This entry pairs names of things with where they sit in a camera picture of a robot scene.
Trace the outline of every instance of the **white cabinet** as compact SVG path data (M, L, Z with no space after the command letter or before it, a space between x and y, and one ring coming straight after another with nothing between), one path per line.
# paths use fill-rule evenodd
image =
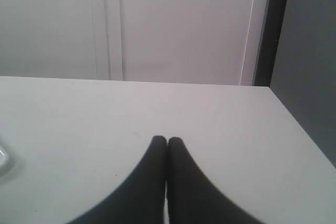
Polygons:
M252 84L267 0L0 0L0 75Z

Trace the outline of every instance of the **table surface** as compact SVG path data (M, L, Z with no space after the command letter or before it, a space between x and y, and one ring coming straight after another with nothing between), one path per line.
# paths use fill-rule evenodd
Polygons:
M0 223L84 213L154 135L181 137L226 196L269 224L335 223L336 169L269 88L0 77Z

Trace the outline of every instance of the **cabinet door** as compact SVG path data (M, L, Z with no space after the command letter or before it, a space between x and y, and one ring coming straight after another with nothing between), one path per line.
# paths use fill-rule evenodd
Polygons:
M120 0L124 78L252 84L267 0Z
M0 0L0 75L109 79L104 0Z

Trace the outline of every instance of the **white table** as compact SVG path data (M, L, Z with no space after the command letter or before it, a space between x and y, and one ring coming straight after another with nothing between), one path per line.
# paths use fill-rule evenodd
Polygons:
M269 224L334 224L336 170L269 88L0 77L0 223L65 223L110 194L151 137Z

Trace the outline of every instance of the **gray wall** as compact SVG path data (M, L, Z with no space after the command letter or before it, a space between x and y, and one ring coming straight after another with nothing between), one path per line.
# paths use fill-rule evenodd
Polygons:
M288 0L271 88L336 166L336 0Z

